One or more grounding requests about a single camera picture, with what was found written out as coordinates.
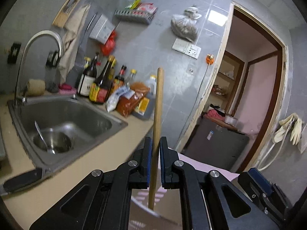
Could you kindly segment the wooden door frame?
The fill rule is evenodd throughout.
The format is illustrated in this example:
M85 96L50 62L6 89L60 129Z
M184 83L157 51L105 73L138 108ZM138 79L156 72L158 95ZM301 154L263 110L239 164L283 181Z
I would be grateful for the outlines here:
M229 35L233 26L234 16L238 17L239 20L243 21L244 23L249 24L254 30L261 34L275 47L275 51L270 51L269 53L254 58L250 61L243 61L239 56L229 51L226 47L229 43ZM292 54L289 51L291 49L292 46L290 38L283 39L277 33L276 29L270 26L263 19L259 18L255 13L251 12L236 1L231 1L219 51L216 55L214 63L210 65L212 68L212 73L210 74L208 84L205 87L205 92L203 92L200 96L200 101L196 104L196 110L193 112L192 116L189 117L190 122L185 132L181 134L181 138L175 148L176 151L181 152L183 150L185 144L191 136L194 126L196 126L197 116L203 110L208 101L214 81L218 76L223 56L228 56L233 61L236 61L241 65L239 68L241 74L239 74L238 78L235 80L236 88L235 91L230 94L230 102L227 105L227 111L230 110L230 107L237 110L242 102L250 67L268 59L276 58L274 85L272 87L270 102L267 105L262 126L259 129L257 137L255 138L245 158L237 168L237 171L242 172L252 167L257 162L257 159L260 157L265 146L270 142L274 127L278 125L279 117L282 116L281 110L283 104L285 103L285 95L289 84L289 66L290 60L292 59Z

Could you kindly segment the wooden chopstick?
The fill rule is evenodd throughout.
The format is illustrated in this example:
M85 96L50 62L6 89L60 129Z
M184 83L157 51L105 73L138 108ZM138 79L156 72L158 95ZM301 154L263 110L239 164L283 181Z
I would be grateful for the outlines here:
M159 141L161 136L162 124L162 104L163 104L163 85L164 85L164 70L159 67L157 72L157 88L156 88L156 103L154 109L153 123L153 148L151 159L151 173L149 185L148 208L154 209L154 199L157 184L158 174L158 159L159 159Z

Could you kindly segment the dark bottle white label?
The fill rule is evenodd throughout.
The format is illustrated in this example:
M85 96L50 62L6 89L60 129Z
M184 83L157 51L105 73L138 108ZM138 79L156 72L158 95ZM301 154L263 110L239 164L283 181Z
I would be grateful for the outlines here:
M91 61L91 64L83 71L80 82L78 85L77 93L80 96L88 97L91 90L91 85L97 77L97 60L99 52L95 53L94 59Z

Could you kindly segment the orange wall hook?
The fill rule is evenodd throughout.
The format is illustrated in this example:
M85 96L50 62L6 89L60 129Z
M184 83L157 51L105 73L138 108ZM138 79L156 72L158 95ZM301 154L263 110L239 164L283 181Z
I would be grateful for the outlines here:
M207 63L208 65L212 65L212 64L214 63L214 55L212 55L212 54L207 54L205 60L206 60L206 63Z

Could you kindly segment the white plastic utensil holder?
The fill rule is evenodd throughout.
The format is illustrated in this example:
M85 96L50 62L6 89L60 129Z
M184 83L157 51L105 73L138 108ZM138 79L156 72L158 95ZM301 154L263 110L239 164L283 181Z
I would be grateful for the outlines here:
M149 190L132 190L128 229L182 229L179 190L159 187L154 208L148 208Z

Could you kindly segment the hanging plastic bag of spices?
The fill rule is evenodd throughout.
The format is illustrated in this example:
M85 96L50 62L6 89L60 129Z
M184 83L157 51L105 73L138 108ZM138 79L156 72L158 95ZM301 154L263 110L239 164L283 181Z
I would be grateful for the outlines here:
M202 17L196 6L188 7L183 15L174 14L171 19L171 30L182 39L194 42L198 36L197 20Z

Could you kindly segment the metal ladle in sink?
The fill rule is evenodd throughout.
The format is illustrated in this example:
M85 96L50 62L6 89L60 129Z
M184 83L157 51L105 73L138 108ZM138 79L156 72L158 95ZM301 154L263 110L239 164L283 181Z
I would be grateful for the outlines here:
M37 121L34 121L34 124L35 124L35 128L36 128L36 130L37 130L37 133L39 134L39 136L40 136L42 142L44 143L44 145L45 145L45 147L46 147L46 151L47 151L48 153L55 154L55 151L54 151L51 147L49 147L49 146L47 145L47 143L46 143L46 141L45 141L45 139L44 139L44 137L43 137L43 135L42 135L42 133L41 133L41 130L40 130L40 128L39 128L39 125L38 125Z

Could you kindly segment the wooden grater board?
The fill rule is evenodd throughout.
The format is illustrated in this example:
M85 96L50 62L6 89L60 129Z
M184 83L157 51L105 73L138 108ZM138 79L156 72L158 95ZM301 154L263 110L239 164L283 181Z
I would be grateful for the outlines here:
M58 28L63 28L79 1L80 0L66 0L58 14L55 16L52 25Z

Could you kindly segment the dark soy sauce bottle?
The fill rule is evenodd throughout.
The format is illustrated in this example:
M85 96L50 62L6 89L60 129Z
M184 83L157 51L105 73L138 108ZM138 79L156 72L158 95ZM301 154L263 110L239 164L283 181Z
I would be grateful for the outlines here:
M94 103L103 104L109 92L109 74L115 57L110 55L100 76L92 83L89 99Z

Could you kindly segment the dark grey cabinet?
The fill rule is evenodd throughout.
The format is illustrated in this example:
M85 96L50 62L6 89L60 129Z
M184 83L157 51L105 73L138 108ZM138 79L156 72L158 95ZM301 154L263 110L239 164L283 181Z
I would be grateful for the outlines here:
M248 142L249 137L244 133L203 118L183 154L198 162L231 170Z

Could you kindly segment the orange spice bag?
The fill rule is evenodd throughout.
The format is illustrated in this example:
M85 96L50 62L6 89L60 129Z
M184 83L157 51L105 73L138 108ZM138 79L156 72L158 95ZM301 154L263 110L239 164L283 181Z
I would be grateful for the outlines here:
M142 82L134 82L130 85L129 92L120 97L116 111L124 117L128 117L140 101L149 93L150 88Z

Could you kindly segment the pink floral table cloth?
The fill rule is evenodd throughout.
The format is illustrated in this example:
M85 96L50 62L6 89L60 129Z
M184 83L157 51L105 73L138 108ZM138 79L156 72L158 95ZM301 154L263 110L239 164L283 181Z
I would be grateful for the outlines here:
M208 165L206 163L198 162L194 159L191 159L183 154L180 154L172 149L168 149L166 153L160 153L160 170L161 170L161 184L162 187L166 190L169 189L178 189L179 181L178 175L172 172L172 164L176 160L181 160L185 163L188 163L194 167L195 170L209 173L211 170L217 170L220 174L225 176L230 182L238 178L239 174L231 173L230 171Z

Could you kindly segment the white wall switch socket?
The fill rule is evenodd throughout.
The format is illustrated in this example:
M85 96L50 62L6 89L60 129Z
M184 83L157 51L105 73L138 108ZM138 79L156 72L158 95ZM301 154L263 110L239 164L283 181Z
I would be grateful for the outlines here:
M183 39L177 38L172 46L172 49L178 51L179 53L183 53L187 56L190 56L194 59L198 59L201 48L193 45L190 42L187 42Z

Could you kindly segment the red plastic bag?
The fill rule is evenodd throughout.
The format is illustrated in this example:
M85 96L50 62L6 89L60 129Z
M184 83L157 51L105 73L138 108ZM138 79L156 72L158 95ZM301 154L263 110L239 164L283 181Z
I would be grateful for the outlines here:
M116 37L117 33L113 30L107 41L104 44L100 44L100 51L103 56L111 55L116 46Z

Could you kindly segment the stainless steel sink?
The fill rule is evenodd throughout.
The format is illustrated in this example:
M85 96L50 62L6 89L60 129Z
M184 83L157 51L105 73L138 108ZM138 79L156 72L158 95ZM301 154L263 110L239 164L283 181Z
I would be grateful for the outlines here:
M9 100L8 110L23 148L35 167L56 173L125 127L127 122L77 95L49 95ZM65 134L68 151L46 152L39 146L38 124L43 133Z

